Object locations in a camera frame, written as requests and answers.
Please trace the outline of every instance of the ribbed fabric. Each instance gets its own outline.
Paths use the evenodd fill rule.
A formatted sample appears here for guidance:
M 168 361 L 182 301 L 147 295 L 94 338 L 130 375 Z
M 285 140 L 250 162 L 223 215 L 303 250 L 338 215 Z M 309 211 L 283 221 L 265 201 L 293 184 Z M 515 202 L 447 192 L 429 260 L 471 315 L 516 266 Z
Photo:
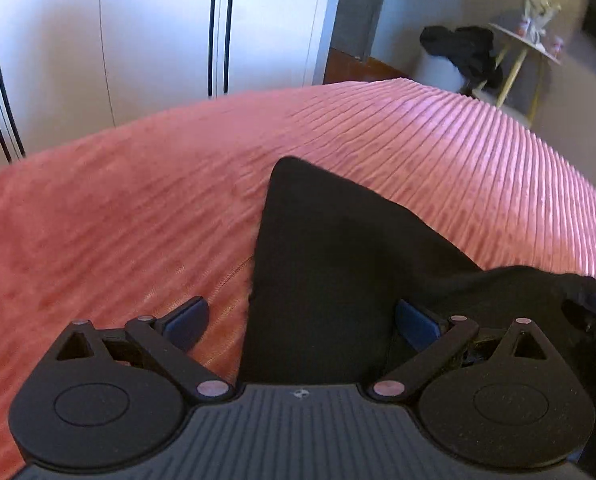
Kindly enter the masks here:
M 74 318 L 122 326 L 200 294 L 193 355 L 232 380 L 268 179 L 295 155 L 420 216 L 484 268 L 596 277 L 596 191 L 487 104 L 408 80 L 221 98 L 0 171 L 0 479 L 9 403 Z

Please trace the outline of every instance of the black cloth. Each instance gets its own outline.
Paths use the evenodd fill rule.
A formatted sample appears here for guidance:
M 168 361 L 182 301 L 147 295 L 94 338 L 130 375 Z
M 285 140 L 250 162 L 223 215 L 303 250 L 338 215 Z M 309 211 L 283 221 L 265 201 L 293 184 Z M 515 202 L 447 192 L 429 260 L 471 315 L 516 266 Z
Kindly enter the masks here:
M 460 73 L 476 86 L 483 81 L 497 88 L 502 83 L 502 69 L 496 68 L 491 56 L 494 34 L 483 27 L 459 27 L 451 31 L 446 27 L 426 27 L 420 43 L 431 56 L 450 60 Z
M 273 170 L 254 261 L 239 382 L 375 381 L 414 354 L 395 329 L 400 299 L 491 328 L 532 318 L 584 378 L 585 335 L 563 307 L 584 303 L 596 280 L 483 271 L 408 209 L 299 159 Z

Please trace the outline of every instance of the logo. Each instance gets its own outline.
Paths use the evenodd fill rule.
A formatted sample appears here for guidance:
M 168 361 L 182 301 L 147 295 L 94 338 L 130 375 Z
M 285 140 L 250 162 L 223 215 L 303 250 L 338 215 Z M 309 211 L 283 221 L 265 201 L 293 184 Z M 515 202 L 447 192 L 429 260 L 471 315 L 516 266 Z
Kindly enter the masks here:
M 309 391 L 305 390 L 304 388 L 301 388 L 300 390 L 296 390 L 294 392 L 291 392 L 291 394 L 296 398 L 296 399 L 304 399 L 305 397 L 309 396 Z

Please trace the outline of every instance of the blue gripper pad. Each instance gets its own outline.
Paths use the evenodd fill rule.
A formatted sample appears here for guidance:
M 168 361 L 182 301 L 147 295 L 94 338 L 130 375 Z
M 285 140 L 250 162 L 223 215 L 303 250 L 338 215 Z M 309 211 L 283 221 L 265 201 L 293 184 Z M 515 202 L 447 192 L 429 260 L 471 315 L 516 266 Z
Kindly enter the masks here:
M 203 336 L 209 324 L 209 304 L 196 296 L 176 308 L 170 319 L 163 317 L 162 337 L 183 352 L 187 352 Z
M 416 352 L 422 352 L 442 335 L 438 323 L 404 300 L 396 303 L 396 327 Z

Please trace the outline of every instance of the grooved plate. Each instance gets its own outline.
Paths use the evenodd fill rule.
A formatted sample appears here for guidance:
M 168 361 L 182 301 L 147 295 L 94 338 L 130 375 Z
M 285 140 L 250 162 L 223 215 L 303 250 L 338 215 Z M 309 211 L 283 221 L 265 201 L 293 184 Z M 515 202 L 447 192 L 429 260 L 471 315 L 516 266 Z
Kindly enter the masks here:
M 525 475 L 488 472 L 443 454 L 409 412 L 353 385 L 248 386 L 196 410 L 181 436 L 123 471 L 70 476 L 35 466 L 15 480 L 588 480 L 571 464 Z

